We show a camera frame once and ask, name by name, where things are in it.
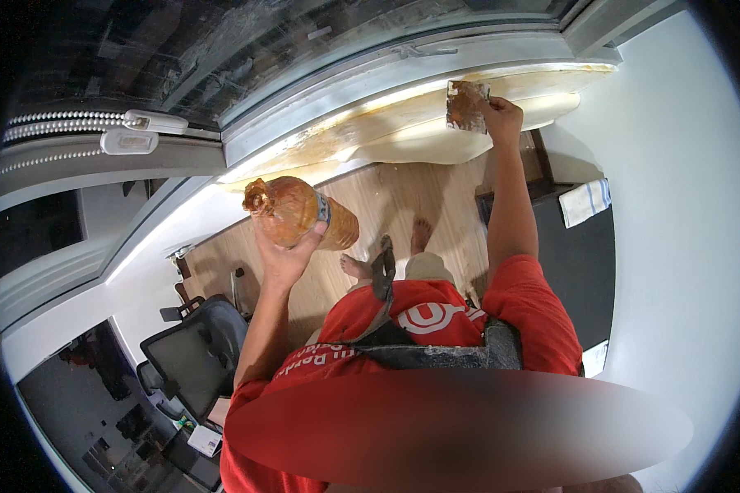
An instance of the bare foot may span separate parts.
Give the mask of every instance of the bare foot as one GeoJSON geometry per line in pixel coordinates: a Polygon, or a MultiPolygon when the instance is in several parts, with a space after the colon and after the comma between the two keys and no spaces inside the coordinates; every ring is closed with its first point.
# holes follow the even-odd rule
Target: bare foot
{"type": "Polygon", "coordinates": [[[370,270],[369,264],[366,262],[360,262],[345,253],[340,255],[340,267],[343,272],[352,278],[372,279],[372,271],[370,270]]]}
{"type": "Polygon", "coordinates": [[[424,218],[414,218],[414,230],[411,232],[411,255],[422,253],[430,242],[433,226],[424,218]]]}

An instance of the khaki shorts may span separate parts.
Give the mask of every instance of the khaki shorts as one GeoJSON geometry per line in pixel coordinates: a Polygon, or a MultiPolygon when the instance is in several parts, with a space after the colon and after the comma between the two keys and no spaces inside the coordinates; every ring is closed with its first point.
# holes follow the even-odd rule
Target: khaki shorts
{"type": "MultiPolygon", "coordinates": [[[[455,285],[455,279],[452,277],[452,272],[447,271],[444,267],[444,259],[437,256],[435,253],[430,251],[423,251],[417,253],[411,257],[408,263],[405,264],[405,280],[406,281],[449,281],[452,285],[455,285]]],[[[356,291],[359,288],[370,286],[372,279],[361,279],[356,284],[351,286],[348,293],[356,291]]],[[[310,339],[307,340],[305,346],[315,344],[318,341],[318,336],[321,330],[318,329],[312,333],[310,339]]]]}

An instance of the bottle label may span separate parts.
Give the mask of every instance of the bottle label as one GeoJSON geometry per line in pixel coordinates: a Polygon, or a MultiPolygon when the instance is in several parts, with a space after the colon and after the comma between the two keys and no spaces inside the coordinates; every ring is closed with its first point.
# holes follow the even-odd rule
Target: bottle label
{"type": "Polygon", "coordinates": [[[326,221],[326,224],[331,223],[331,206],[329,205],[329,200],[320,192],[316,192],[316,198],[318,199],[318,221],[326,221]]]}

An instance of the hand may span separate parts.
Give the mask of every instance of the hand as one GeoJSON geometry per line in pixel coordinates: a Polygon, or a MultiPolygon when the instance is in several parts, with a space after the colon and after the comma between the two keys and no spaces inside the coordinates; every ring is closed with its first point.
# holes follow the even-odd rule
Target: hand
{"type": "Polygon", "coordinates": [[[296,246],[287,249],[275,244],[260,230],[255,219],[252,221],[255,226],[255,242],[264,264],[263,287],[290,291],[305,273],[310,257],[324,238],[329,225],[323,221],[316,222],[312,230],[301,237],[296,246]]]}
{"type": "Polygon", "coordinates": [[[518,149],[523,126],[523,110],[504,98],[491,97],[490,101],[475,98],[474,104],[485,118],[485,128],[497,147],[518,149]]]}

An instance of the white logo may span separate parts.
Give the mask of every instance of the white logo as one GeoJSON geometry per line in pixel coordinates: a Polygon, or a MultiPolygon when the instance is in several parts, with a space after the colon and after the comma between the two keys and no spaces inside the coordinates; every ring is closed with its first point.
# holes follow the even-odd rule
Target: white logo
{"type": "MultiPolygon", "coordinates": [[[[455,313],[465,310],[465,306],[447,303],[421,303],[401,312],[398,315],[398,325],[413,334],[430,334],[444,329],[450,324],[455,313]]],[[[483,310],[478,309],[469,309],[466,312],[469,320],[475,320],[484,314],[483,310]]]]}

